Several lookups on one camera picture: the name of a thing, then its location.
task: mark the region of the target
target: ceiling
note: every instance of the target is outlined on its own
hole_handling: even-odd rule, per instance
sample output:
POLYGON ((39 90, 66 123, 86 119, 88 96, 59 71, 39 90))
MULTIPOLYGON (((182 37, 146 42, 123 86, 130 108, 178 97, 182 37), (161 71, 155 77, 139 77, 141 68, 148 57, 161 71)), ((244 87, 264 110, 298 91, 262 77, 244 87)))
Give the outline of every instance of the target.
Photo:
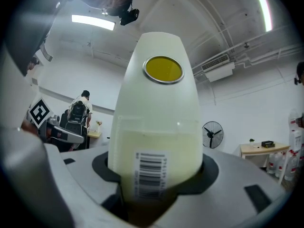
POLYGON ((79 0, 68 3, 58 14, 52 33, 60 34, 61 48, 127 67, 142 33, 162 31, 181 38, 192 67, 237 44, 229 50, 231 60, 246 53, 258 57, 267 52, 300 43, 283 6, 267 0, 273 31, 265 34, 258 0, 134 0, 139 18, 126 26, 117 17, 105 17, 79 0), (116 22, 114 31, 73 23, 71 15, 85 15, 116 22), (245 42, 251 38, 249 48, 245 42))

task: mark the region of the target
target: wooden desk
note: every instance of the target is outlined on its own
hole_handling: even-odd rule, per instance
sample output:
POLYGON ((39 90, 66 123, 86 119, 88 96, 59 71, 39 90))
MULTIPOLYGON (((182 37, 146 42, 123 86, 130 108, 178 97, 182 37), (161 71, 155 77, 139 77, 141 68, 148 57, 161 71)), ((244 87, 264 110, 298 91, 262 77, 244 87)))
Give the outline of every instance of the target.
POLYGON ((90 140, 91 140, 91 138, 99 139, 100 136, 101 136, 101 133, 89 131, 89 133, 87 134, 86 148, 87 149, 90 148, 90 140))
MULTIPOLYGON (((288 152, 289 147, 290 147, 289 145, 279 143, 279 142, 274 142, 274 143, 275 143, 275 147, 272 147, 272 148, 265 148, 261 145, 260 142, 254 144, 255 147, 259 147, 259 148, 255 148, 255 147, 251 146, 249 143, 240 144, 241 157, 243 159, 245 159, 246 156, 250 156, 250 155, 263 155, 263 154, 269 155, 271 153, 277 153, 277 152, 288 152)), ((287 161, 288 161, 288 155, 286 154, 282 173, 279 178, 279 184, 281 184, 282 179, 284 177, 286 166, 287 166, 287 161)))

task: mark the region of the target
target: white shirt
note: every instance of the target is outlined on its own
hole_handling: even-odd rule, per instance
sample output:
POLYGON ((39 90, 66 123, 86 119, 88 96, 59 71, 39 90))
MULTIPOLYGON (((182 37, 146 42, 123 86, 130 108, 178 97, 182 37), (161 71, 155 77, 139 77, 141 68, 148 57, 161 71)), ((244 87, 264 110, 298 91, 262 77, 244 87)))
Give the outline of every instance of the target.
POLYGON ((89 102, 89 101, 88 101, 85 97, 83 97, 83 96, 79 96, 79 97, 77 97, 74 101, 72 101, 72 104, 69 106, 69 110, 71 110, 72 105, 75 104, 75 103, 78 102, 78 101, 82 101, 82 103, 85 105, 85 107, 90 111, 89 114, 92 113, 93 107, 92 107, 91 102, 89 102))

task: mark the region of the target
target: barcode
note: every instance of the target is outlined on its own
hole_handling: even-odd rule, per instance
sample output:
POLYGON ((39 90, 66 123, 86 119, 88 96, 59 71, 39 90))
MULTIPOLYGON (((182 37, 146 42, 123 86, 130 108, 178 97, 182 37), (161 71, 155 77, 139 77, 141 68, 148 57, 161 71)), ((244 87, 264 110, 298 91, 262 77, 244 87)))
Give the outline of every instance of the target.
POLYGON ((166 188, 166 155, 137 152, 135 159, 135 196, 141 199, 161 199, 166 188))

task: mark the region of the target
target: fluorescent light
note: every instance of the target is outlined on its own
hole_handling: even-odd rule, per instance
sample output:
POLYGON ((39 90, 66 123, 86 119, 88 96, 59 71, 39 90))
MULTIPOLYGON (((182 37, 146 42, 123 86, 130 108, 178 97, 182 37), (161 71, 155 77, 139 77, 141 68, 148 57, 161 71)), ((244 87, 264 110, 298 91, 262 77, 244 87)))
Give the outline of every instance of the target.
POLYGON ((114 30, 114 27, 115 27, 114 22, 110 22, 110 21, 107 21, 104 19, 88 17, 88 16, 81 16, 81 15, 72 15, 72 21, 75 23, 95 25, 95 26, 106 28, 109 30, 114 30))
POLYGON ((259 0, 261 7, 262 7, 262 11, 263 11, 263 15, 264 15, 264 22, 265 22, 265 28, 266 28, 266 32, 272 30, 272 23, 271 23, 271 17, 270 17, 270 12, 269 12, 269 8, 268 8, 268 4, 266 0, 259 0))

